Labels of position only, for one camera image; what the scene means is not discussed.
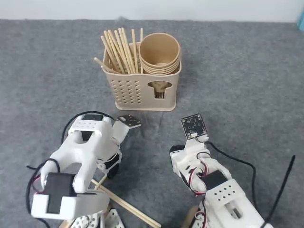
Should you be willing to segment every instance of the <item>paper cup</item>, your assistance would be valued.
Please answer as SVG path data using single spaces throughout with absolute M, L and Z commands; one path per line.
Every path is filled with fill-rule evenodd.
M 153 69 L 169 68 L 177 61 L 180 52 L 178 41 L 166 33 L 149 34 L 139 46 L 141 61 Z

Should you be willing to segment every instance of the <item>utensil holder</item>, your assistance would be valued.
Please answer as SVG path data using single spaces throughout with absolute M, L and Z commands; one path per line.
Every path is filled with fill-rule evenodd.
M 113 69 L 106 51 L 104 51 L 103 62 Z M 131 75 L 114 74 L 104 69 L 103 71 L 115 97 L 115 105 L 120 110 L 172 111 L 176 106 L 176 90 L 181 72 L 181 58 L 178 68 L 170 75 L 150 75 L 142 70 L 140 74 Z M 158 81 L 170 83 L 170 87 L 165 88 L 162 96 L 157 96 L 155 89 L 148 85 L 151 82 Z

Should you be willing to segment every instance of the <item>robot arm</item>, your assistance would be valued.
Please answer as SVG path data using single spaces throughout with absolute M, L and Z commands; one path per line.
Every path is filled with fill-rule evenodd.
M 105 175 L 121 161 L 120 143 L 129 129 L 140 126 L 130 115 L 118 118 L 112 126 L 109 117 L 85 114 L 75 119 L 68 136 L 50 158 L 61 171 L 73 163 L 81 167 L 76 175 L 57 173 L 57 166 L 47 161 L 41 169 L 42 194 L 35 194 L 31 214 L 36 218 L 74 219 L 103 213 L 109 197 L 100 191 L 89 190 L 89 184 L 99 168 Z
M 181 121 L 187 142 L 170 150 L 173 171 L 195 195 L 205 197 L 197 212 L 204 219 L 193 222 L 191 228 L 260 228 L 264 220 L 245 192 L 228 169 L 211 158 L 204 143 L 208 135 L 201 115 Z

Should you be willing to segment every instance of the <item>white plastic part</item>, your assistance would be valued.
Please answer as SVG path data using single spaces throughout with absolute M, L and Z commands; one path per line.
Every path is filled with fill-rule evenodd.
M 111 209 L 106 216 L 105 228 L 124 228 L 124 224 L 115 209 Z
M 205 207 L 210 228 L 260 228 L 264 223 L 234 179 L 208 190 Z
M 47 213 L 48 195 L 35 194 L 31 215 L 35 218 L 69 220 L 98 211 L 106 212 L 110 201 L 109 196 L 101 191 L 90 190 L 89 193 L 94 194 L 81 194 L 76 197 L 63 196 L 59 214 Z
M 108 160 L 115 155 L 119 146 L 113 140 L 112 123 L 109 117 L 104 117 L 102 121 L 82 120 L 79 116 L 72 124 L 69 135 L 50 158 L 58 161 L 61 171 L 73 163 L 80 163 L 81 167 L 75 176 L 73 183 L 76 193 L 84 193 L 96 170 L 96 161 Z M 93 131 L 90 139 L 84 142 L 81 130 Z M 57 172 L 56 164 L 52 161 L 41 169 L 41 184 L 49 172 Z
M 99 213 L 81 216 L 75 219 L 70 228 L 97 228 Z

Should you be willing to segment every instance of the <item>gray carpet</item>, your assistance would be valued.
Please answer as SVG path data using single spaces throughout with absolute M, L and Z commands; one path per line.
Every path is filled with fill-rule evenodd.
M 297 155 L 272 224 L 303 227 L 304 33 L 293 24 L 128 20 L 0 20 L 0 227 L 43 227 L 26 212 L 32 171 L 25 166 L 39 165 L 58 148 L 70 117 L 92 109 L 129 113 L 116 109 L 92 61 L 102 56 L 103 30 L 118 27 L 172 34 L 181 43 L 183 66 L 174 111 L 130 112 L 142 127 L 130 131 L 120 172 L 105 185 L 163 227 L 178 228 L 200 199 L 173 173 L 168 151 L 185 142 L 180 118 L 199 112 L 211 141 L 256 165 L 264 216 Z M 212 154 L 251 199 L 251 170 Z M 148 227 L 115 207 L 126 228 Z

